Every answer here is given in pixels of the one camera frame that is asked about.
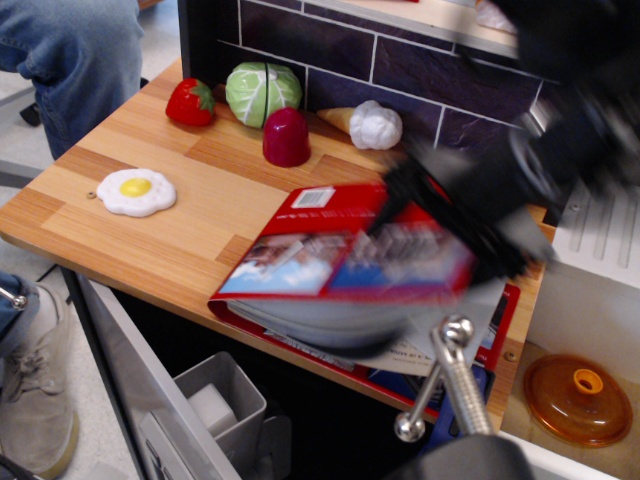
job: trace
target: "toy strawberry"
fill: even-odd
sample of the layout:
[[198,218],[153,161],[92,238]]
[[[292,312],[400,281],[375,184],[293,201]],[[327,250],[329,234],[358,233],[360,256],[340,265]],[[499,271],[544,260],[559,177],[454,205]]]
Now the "toy strawberry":
[[203,126],[211,121],[214,105],[207,85],[195,78],[185,78],[171,94],[165,113],[177,122]]

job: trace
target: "red toy food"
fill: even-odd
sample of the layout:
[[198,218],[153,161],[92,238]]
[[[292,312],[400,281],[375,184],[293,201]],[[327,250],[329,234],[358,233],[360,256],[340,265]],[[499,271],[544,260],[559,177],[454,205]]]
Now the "red toy food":
[[213,117],[215,100],[211,89],[195,78],[185,78],[167,104],[167,117],[187,125],[207,125]]
[[309,129],[298,110],[285,107],[269,115],[264,125],[262,153],[278,167],[297,167],[309,160]]

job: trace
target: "person's leg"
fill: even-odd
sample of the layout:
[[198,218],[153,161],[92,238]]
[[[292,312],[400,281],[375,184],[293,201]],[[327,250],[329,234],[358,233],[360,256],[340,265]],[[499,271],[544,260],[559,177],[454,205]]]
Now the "person's leg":
[[44,479],[60,475],[78,442],[78,418],[66,387],[69,311],[43,284],[0,272],[0,286],[27,296],[16,312],[0,299],[0,452]]
[[137,0],[2,0],[0,69],[33,81],[54,159],[140,88]]

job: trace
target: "toy ice cream cone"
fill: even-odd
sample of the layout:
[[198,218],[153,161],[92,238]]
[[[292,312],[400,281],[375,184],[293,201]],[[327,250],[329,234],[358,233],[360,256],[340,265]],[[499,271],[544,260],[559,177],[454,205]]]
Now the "toy ice cream cone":
[[316,113],[325,122],[348,133],[360,149],[386,150],[402,137],[400,115],[375,100],[367,100],[356,108],[328,108]]
[[342,108],[327,108],[325,110],[318,110],[318,116],[325,122],[333,125],[334,127],[342,130],[344,133],[351,133],[349,123],[351,122],[351,116],[355,108],[342,107]]

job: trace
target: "barcode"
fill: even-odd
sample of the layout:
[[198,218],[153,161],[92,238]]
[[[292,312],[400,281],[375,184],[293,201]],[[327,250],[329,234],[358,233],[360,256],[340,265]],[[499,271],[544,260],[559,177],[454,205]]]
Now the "barcode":
[[322,208],[329,203],[329,199],[335,191],[333,187],[303,190],[298,198],[295,199],[291,208]]

